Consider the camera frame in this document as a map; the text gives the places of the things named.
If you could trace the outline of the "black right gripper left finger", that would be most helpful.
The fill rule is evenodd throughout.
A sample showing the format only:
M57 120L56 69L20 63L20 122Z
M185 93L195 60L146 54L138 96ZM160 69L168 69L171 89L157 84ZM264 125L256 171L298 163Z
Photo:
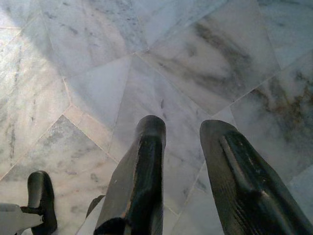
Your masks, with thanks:
M164 121L143 117L112 174L94 235L162 235L165 146Z

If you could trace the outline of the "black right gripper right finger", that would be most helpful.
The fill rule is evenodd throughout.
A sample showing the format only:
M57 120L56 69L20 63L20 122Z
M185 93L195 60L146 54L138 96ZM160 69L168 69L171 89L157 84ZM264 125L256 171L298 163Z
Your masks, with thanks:
M205 120L200 140L224 235L313 235L279 175L233 125Z

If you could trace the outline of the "grey robot leg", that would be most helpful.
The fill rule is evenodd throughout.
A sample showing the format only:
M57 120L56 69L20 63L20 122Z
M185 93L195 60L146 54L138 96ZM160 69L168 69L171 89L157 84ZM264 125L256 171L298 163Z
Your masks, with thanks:
M43 223L42 215L22 212L16 204L0 203L0 235L21 235Z

